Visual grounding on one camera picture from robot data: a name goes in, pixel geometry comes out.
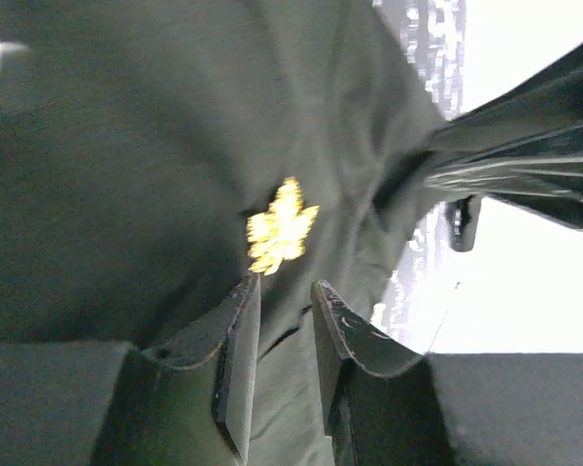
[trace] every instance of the gold maple leaf pin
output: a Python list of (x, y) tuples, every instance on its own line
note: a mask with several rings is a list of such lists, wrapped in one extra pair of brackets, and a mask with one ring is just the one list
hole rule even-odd
[(251, 272), (272, 275), (284, 260), (294, 260), (305, 252), (304, 240), (315, 221), (319, 206), (302, 209), (302, 191), (296, 178), (287, 178), (276, 191), (268, 212), (251, 216), (246, 232), (254, 262)]

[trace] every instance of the black cloth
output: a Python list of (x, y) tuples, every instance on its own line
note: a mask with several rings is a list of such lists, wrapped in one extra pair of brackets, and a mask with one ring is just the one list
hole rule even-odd
[(443, 118), (370, 2), (4, 0), (0, 41), (31, 51), (0, 76), (0, 342), (172, 335), (297, 177), (320, 213), (261, 283), (251, 464), (331, 463), (310, 284), (368, 316), (441, 199), (421, 180)]

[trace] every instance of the wrinkled fabric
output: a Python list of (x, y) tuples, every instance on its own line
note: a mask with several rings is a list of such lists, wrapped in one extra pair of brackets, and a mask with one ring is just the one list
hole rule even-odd
[(33, 57), (0, 77), (0, 342), (172, 335), (247, 273), (246, 219), (297, 177), (320, 213), (262, 280), (251, 464), (330, 464), (310, 284), (368, 316), (441, 199), (443, 118), (370, 2), (0, 1), (0, 40)]

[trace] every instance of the dark green fabric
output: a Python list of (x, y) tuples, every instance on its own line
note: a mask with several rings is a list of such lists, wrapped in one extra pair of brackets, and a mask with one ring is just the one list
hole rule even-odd
[(371, 2), (3, 0), (0, 39), (35, 58), (32, 108), (0, 106), (0, 342), (169, 336), (247, 273), (247, 217), (297, 177), (321, 209), (262, 281), (251, 462), (328, 464), (310, 284), (368, 315), (440, 199), (415, 170), (443, 120)]

